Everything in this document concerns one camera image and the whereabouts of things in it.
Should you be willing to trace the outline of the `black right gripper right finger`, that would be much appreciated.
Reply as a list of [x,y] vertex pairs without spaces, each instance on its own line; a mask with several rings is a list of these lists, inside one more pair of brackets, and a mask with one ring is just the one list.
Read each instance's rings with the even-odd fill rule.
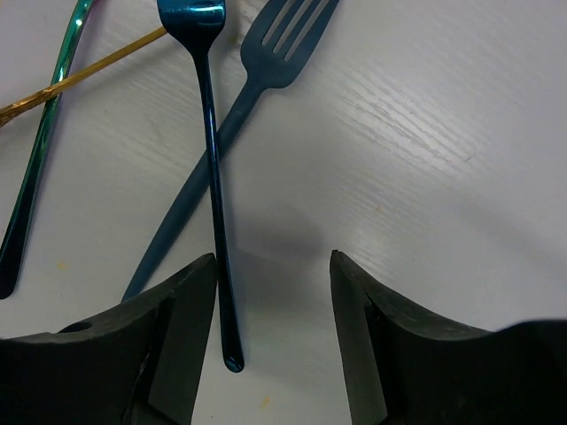
[[355,424],[563,424],[566,323],[492,332],[448,319],[342,251],[330,289]]

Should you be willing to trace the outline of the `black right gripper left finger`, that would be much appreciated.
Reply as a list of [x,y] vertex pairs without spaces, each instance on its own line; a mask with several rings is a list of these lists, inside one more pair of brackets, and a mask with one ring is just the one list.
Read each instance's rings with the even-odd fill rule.
[[206,254],[57,333],[1,343],[4,424],[188,424],[216,296]]

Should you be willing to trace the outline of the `ornate gold fork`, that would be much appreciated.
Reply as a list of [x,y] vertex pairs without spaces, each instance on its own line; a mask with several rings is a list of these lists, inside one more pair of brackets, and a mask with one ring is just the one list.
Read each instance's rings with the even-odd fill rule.
[[89,78],[91,75],[142,49],[150,43],[153,43],[166,33],[167,31],[164,27],[159,27],[150,32],[148,35],[145,35],[129,45],[116,50],[114,53],[98,60],[94,64],[83,68],[81,71],[67,76],[61,81],[39,90],[28,97],[24,97],[13,104],[3,107],[1,109],[1,127],[4,127],[8,122],[17,118],[22,113],[46,103],[48,100],[60,95],[65,90]]

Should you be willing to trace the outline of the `shiny blue fork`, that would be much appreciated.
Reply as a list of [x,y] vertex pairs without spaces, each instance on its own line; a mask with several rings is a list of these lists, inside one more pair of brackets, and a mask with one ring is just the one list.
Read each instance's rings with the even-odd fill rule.
[[224,29],[227,7],[224,1],[157,2],[159,18],[166,29],[192,56],[201,95],[206,158],[212,201],[214,242],[218,262],[218,290],[222,356],[227,369],[244,369],[243,347],[237,324],[237,312],[229,267],[229,253],[221,191],[220,152],[214,109],[208,53]]

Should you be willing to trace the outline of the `matte dark blue fork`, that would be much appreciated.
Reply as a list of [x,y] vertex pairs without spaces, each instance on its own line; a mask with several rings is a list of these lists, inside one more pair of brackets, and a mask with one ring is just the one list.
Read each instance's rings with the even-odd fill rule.
[[[328,26],[337,1],[266,2],[240,49],[246,81],[218,129],[220,157],[236,141],[261,94],[289,86],[300,74]],[[209,187],[206,155],[198,161],[144,253],[122,301],[137,296],[181,234]]]

